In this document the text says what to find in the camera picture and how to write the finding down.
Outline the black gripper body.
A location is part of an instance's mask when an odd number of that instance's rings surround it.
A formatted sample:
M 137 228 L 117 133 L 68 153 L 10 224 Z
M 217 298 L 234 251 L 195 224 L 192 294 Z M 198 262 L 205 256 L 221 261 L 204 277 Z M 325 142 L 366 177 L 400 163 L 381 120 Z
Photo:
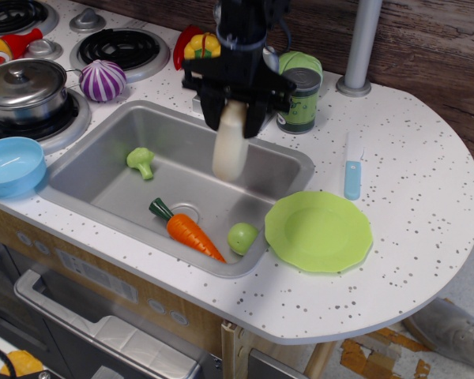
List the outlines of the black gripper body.
M 287 111 L 295 84 L 282 77 L 277 56 L 266 42 L 255 45 L 222 45 L 220 55 L 185 58 L 183 87 L 196 92 L 202 114 L 221 114 L 227 102 L 245 103 L 250 111 L 266 114 Z

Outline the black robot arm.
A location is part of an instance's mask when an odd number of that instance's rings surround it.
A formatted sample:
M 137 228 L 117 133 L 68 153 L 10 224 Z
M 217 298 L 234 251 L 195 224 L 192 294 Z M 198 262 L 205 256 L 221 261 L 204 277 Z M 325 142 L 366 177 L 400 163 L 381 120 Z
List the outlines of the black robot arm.
M 267 113 L 288 111 L 296 84 L 270 69 L 263 50 L 267 33 L 290 10 L 289 1 L 219 1 L 215 6 L 220 56 L 187 60 L 182 86 L 201 100 L 205 123 L 220 128 L 226 103 L 246 104 L 244 138 L 257 136 Z

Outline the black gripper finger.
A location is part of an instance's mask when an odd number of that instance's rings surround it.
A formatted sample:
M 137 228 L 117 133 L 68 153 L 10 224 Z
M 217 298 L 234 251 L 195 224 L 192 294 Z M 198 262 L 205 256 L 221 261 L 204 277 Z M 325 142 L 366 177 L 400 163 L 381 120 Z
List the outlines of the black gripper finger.
M 219 129 L 220 118 L 226 106 L 229 93 L 229 87 L 202 87 L 198 92 L 205 123 L 212 130 Z
M 270 113 L 271 110 L 272 105 L 268 99 L 257 99 L 254 102 L 246 103 L 243 137 L 256 137 L 265 122 L 267 114 Z

